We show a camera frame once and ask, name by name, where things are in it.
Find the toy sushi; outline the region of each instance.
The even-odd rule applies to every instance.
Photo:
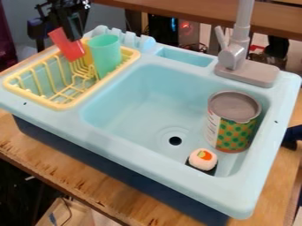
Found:
[[[218,159],[215,153],[200,148],[190,154],[185,165],[213,176],[217,169],[217,163]]]

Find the can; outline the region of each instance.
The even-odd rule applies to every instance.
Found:
[[[221,91],[208,99],[206,140],[217,150],[246,150],[255,134],[261,105],[249,94]]]

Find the faucet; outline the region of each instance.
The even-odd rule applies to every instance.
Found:
[[[238,14],[229,44],[220,26],[215,28],[222,51],[218,55],[215,74],[259,87],[272,87],[279,73],[273,65],[246,60],[250,44],[250,24],[254,0],[239,0]]]

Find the yellow dish rack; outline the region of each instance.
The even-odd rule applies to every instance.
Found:
[[[4,87],[46,107],[63,110],[75,106],[96,89],[135,62],[138,50],[121,47],[122,63],[104,78],[99,78],[93,58],[83,39],[86,54],[70,63],[60,51],[46,56],[4,80]]]

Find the faucet handle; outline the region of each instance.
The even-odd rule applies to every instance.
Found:
[[[225,41],[222,28],[220,26],[215,27],[215,33],[216,33],[217,40],[220,44],[220,47],[222,49],[226,49],[228,47],[228,44]]]

